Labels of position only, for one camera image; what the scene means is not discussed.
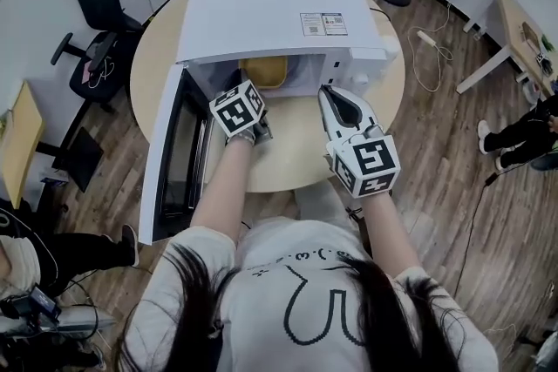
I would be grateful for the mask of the person's left forearm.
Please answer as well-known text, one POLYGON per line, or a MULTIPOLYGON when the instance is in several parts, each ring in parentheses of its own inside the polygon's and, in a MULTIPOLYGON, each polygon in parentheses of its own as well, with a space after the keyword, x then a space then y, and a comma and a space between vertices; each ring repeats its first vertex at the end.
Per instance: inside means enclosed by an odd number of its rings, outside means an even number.
POLYGON ((253 146, 233 138, 225 147, 213 177, 204 189, 191 227, 206 227, 239 239, 253 146))

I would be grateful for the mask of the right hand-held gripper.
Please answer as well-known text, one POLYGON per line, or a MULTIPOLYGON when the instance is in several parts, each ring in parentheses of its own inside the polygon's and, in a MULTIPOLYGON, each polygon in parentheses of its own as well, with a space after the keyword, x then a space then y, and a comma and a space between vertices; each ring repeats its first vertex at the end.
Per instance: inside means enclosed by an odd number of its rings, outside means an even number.
POLYGON ((351 91, 332 85, 320 87, 318 104, 330 140, 326 145, 331 156, 330 169, 351 197, 389 192, 401 166, 393 137, 378 126, 370 104, 351 91))

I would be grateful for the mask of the black office chair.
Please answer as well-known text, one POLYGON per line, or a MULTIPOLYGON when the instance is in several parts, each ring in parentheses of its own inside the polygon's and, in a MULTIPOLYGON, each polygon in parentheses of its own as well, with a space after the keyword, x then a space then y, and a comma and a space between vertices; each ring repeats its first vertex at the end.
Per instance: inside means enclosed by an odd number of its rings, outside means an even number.
POLYGON ((87 24, 99 34, 86 49, 71 43, 68 33, 51 57, 51 64, 67 53, 78 59, 71 75, 70 88, 90 103, 114 113, 110 105, 118 91, 129 86, 133 57, 145 30, 128 16, 120 0, 78 0, 87 24))

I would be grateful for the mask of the beige round table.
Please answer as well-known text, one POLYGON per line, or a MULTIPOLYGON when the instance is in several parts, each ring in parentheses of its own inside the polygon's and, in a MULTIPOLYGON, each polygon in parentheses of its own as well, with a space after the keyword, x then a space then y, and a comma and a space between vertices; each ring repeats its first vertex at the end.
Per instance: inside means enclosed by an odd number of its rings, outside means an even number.
MULTIPOLYGON (((133 113, 145 138, 152 135, 169 68, 174 64, 188 0, 169 0, 147 26, 133 58, 130 92, 133 113)), ((384 79, 365 93, 381 126, 388 129, 405 88, 402 52, 384 79)), ((331 176, 324 158, 326 134, 314 98, 280 98, 268 102, 273 138, 255 148, 248 183, 251 193, 294 190, 331 176)))

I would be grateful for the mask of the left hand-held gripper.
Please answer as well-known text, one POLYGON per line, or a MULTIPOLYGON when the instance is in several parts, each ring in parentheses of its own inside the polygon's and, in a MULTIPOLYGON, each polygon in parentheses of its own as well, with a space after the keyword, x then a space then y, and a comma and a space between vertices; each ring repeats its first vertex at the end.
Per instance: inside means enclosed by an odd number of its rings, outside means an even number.
POLYGON ((218 94, 209 103, 209 109, 227 139, 251 131, 255 144, 273 138, 267 120, 267 108, 262 96, 250 80, 218 94))

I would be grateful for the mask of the person's white printed t-shirt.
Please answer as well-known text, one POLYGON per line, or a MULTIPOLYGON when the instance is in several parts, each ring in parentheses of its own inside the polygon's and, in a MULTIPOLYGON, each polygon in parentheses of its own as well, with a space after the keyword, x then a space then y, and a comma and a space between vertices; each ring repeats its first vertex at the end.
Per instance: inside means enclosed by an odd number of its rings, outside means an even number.
POLYGON ((118 359, 124 372, 498 372, 423 268, 390 277, 348 227, 265 220, 234 243, 173 237, 118 359))

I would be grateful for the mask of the person's right forearm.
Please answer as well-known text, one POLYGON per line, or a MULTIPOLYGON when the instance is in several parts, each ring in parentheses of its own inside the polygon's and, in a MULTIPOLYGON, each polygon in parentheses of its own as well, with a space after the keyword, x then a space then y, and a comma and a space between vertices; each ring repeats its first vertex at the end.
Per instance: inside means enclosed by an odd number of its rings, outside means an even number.
POLYGON ((360 200, 374 261, 390 277, 407 268, 420 267, 409 234, 401 223, 389 193, 378 193, 360 200))

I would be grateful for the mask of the white microwave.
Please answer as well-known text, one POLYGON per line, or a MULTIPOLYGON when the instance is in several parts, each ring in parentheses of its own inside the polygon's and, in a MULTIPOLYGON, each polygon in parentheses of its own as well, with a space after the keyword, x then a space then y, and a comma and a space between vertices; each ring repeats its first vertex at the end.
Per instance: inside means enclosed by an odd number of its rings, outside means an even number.
POLYGON ((365 99, 391 65, 382 35, 370 0, 188 0, 147 139, 139 241, 150 245, 189 226, 227 139, 209 103, 249 80, 241 59, 288 59, 280 87, 255 86, 269 122, 269 101, 314 98, 318 104, 322 85, 365 99))

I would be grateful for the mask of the yellow plastic tray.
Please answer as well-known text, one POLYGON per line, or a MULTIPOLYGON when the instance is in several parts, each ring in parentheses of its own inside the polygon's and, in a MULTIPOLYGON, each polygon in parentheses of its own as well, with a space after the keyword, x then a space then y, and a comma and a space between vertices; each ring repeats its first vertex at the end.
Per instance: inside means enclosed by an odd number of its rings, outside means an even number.
POLYGON ((257 88, 275 89, 287 77, 288 59, 285 56, 244 58, 239 61, 239 68, 257 88))

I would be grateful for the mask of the wooden top desk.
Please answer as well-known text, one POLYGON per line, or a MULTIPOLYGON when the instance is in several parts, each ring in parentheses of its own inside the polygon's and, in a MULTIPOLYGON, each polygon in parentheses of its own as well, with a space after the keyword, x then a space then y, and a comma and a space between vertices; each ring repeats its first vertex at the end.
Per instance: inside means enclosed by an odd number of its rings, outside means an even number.
POLYGON ((27 175, 44 127, 44 119, 30 85, 23 81, 10 110, 7 133, 0 145, 0 178, 14 209, 21 204, 27 175))

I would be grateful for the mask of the person's grey trousers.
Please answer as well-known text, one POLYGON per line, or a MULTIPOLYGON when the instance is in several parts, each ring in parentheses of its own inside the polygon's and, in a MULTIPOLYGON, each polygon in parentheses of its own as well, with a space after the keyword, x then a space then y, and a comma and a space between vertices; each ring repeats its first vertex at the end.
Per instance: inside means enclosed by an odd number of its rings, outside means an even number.
POLYGON ((300 220, 316 220, 348 232, 357 233, 357 225, 350 219, 334 186, 323 180, 294 191, 300 220))

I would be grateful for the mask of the white-legged wooden side table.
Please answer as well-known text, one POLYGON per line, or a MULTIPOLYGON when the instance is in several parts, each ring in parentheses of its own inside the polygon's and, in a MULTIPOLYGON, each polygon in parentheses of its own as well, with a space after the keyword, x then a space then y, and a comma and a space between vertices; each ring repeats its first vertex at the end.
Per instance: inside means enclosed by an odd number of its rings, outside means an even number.
POLYGON ((476 30, 480 37, 489 35, 499 43, 500 50, 458 84, 457 93, 471 89, 508 59, 521 69, 517 82, 527 78, 538 85, 542 95, 555 93, 552 83, 558 82, 558 41, 553 42, 553 51, 547 51, 541 27, 517 0, 491 0, 466 22, 463 31, 470 30, 476 30))

